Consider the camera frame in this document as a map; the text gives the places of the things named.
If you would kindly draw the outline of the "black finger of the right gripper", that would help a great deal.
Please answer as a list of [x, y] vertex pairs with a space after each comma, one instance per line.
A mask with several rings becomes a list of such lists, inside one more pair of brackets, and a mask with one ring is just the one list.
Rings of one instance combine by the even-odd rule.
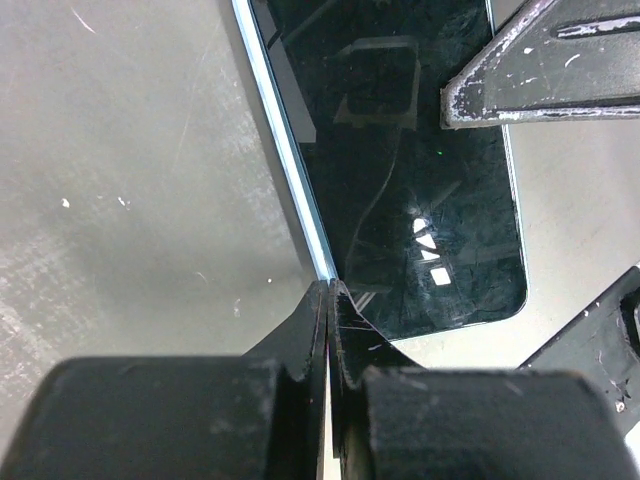
[[636, 1], [526, 1], [441, 91], [447, 129], [638, 116]]

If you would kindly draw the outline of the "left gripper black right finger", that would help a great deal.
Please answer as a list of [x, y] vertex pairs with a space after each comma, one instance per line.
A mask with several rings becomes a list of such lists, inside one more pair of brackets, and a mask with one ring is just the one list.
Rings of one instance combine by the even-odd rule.
[[567, 370], [436, 370], [329, 287], [332, 447], [346, 479], [635, 479], [605, 396]]

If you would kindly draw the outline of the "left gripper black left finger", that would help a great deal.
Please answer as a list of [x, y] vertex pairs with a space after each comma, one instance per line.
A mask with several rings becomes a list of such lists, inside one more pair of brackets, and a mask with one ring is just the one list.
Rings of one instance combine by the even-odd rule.
[[316, 479], [329, 287], [238, 356], [77, 357], [30, 401], [5, 479]]

